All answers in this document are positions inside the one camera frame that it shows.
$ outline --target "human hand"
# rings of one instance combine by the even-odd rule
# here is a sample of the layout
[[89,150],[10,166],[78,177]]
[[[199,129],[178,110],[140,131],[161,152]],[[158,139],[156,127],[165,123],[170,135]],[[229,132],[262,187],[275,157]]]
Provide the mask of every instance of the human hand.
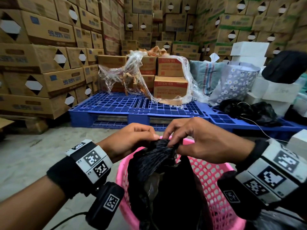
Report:
[[97,143],[113,163],[125,158],[139,147],[147,147],[149,142],[158,140],[154,128],[140,123],[131,123],[116,133]]
[[255,146],[254,142],[243,139],[199,117],[173,120],[166,128],[163,139],[168,139],[172,133],[174,134],[168,147],[191,136],[195,143],[180,145],[177,153],[214,164],[242,162]]

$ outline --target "left hand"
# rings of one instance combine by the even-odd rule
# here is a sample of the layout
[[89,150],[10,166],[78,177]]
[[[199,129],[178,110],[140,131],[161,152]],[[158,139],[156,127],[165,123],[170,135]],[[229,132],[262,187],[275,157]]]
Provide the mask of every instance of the left hand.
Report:
[[97,143],[113,163],[133,153],[139,147],[147,147],[151,141],[158,140],[154,128],[140,123],[131,123],[116,133]]

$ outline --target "white wire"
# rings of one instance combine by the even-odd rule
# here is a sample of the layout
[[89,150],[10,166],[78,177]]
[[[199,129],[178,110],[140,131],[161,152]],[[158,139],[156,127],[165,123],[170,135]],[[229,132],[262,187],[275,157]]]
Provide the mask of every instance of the white wire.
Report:
[[[260,130],[263,132],[263,134],[265,134],[267,137],[269,137],[269,138],[271,138],[271,139],[274,139],[274,138],[268,136],[268,135],[261,129],[261,127],[260,127],[258,124],[256,124],[256,125],[260,128]],[[284,141],[284,140],[281,140],[281,139],[274,139],[274,140],[289,143],[288,141]]]

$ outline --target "daisy print fabric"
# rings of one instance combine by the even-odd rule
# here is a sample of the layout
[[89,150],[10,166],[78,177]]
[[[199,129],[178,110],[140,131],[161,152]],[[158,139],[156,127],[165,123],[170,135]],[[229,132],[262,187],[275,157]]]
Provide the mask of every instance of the daisy print fabric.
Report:
[[229,61],[223,68],[219,84],[209,98],[209,104],[216,106],[223,100],[243,100],[260,71],[250,63]]

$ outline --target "pink plastic basket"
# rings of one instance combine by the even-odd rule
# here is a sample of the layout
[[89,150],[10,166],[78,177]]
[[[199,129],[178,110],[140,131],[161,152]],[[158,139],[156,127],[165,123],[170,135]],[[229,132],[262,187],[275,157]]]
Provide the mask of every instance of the pink plastic basket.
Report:
[[[191,139],[184,139],[183,144],[194,143]],[[118,168],[116,175],[116,183],[125,189],[125,196],[122,199],[119,208],[128,222],[132,230],[138,230],[140,221],[136,218],[130,209],[129,195],[128,195],[128,174],[127,167],[129,160],[133,158],[133,154],[125,157]],[[243,230],[245,227],[245,220],[239,218],[228,201],[217,186],[217,179],[226,171],[233,170],[228,164],[210,164],[200,159],[189,157],[194,173],[200,179],[204,189],[209,209],[212,215],[214,230]]]

